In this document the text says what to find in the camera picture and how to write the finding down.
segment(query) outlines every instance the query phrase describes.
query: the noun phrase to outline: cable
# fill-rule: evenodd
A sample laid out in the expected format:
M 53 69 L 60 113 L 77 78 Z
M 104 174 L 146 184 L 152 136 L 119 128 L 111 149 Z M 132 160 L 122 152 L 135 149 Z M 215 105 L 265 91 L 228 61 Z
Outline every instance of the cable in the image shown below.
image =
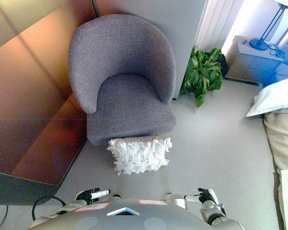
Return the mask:
M 9 206 L 7 205 L 7 206 L 6 206 L 6 212 L 5 212 L 3 221 L 2 221 L 1 224 L 0 224 L 0 228 L 1 228 L 2 224 L 4 223 L 4 221 L 5 221 L 5 219 L 6 219 L 7 215 L 8 215 L 8 211 L 9 211 Z
M 35 207 L 37 205 L 37 203 L 40 201 L 40 200 L 43 200 L 43 199 L 46 199 L 46 198 L 53 198 L 53 199 L 56 199 L 58 201 L 60 201 L 62 203 L 63 206 L 66 205 L 66 203 L 64 201 L 62 201 L 60 198 L 56 197 L 56 196 L 52 196 L 52 195 L 46 195 L 46 196 L 43 196 L 41 198 L 39 198 L 33 205 L 33 208 L 32 208 L 32 219 L 35 220 Z
M 275 56 L 275 57 L 278 57 L 278 58 L 282 58 L 284 59 L 285 58 L 285 52 L 284 51 L 281 51 L 278 46 L 274 43 L 271 43 L 269 45 L 269 49 L 270 50 L 270 54 Z
M 99 11 L 98 11 L 96 0 L 92 0 L 92 4 L 93 4 L 93 8 L 94 8 L 95 17 L 99 18 Z

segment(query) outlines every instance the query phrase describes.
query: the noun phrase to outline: bed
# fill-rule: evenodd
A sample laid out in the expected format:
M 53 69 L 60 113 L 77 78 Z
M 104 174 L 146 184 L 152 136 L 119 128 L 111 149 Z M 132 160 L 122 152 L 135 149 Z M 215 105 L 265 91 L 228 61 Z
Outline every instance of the bed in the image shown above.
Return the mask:
M 247 116 L 264 115 L 264 125 L 280 176 L 279 202 L 288 230 L 288 79 L 263 88 Z

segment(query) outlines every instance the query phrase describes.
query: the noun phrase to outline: table lamp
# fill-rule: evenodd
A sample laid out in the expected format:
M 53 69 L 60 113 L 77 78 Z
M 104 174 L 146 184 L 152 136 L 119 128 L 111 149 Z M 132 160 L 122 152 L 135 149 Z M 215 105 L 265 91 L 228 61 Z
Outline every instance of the table lamp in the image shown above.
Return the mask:
M 278 22 L 278 20 L 281 18 L 281 16 L 284 13 L 285 9 L 288 9 L 288 0 L 275 0 L 279 4 L 279 10 L 275 14 L 274 18 L 268 25 L 267 29 L 263 33 L 263 35 L 260 38 L 253 38 L 250 40 L 250 46 L 253 47 L 254 49 L 258 50 L 266 50 L 269 48 L 269 45 L 265 42 L 265 39 L 275 26 L 275 24 Z

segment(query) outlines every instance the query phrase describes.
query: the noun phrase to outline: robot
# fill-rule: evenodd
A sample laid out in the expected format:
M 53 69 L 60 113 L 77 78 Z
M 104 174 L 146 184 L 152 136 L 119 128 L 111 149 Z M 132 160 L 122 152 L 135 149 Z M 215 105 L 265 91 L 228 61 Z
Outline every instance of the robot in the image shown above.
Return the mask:
M 162 201 L 119 195 L 99 201 L 110 190 L 86 190 L 55 215 L 34 220 L 28 230 L 245 230 L 227 218 L 212 189 L 198 190 L 200 194 L 194 196 L 167 194 Z M 202 203 L 203 221 L 187 210 L 186 201 Z

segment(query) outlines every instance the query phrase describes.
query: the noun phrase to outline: floor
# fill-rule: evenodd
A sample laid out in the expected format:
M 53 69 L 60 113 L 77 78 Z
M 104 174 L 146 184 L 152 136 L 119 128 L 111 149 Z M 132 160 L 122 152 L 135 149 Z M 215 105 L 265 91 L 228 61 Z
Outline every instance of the floor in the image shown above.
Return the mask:
M 89 142 L 83 147 L 57 196 L 65 202 L 85 189 L 111 189 L 122 198 L 162 199 L 169 192 L 197 194 L 197 188 L 213 188 L 229 218 L 246 230 L 278 230 L 275 203 L 275 170 L 260 117 L 246 118 L 259 87 L 225 80 L 220 91 L 210 92 L 196 108 L 190 95 L 172 101 L 177 119 L 167 153 L 169 165 L 158 172 L 117 176 L 113 158 L 104 147 Z M 37 207 L 36 216 L 53 213 L 59 204 L 49 201 Z M 32 207 L 11 207 L 1 230 L 26 229 Z M 188 203 L 200 217 L 200 204 Z M 5 207 L 0 206 L 0 221 Z

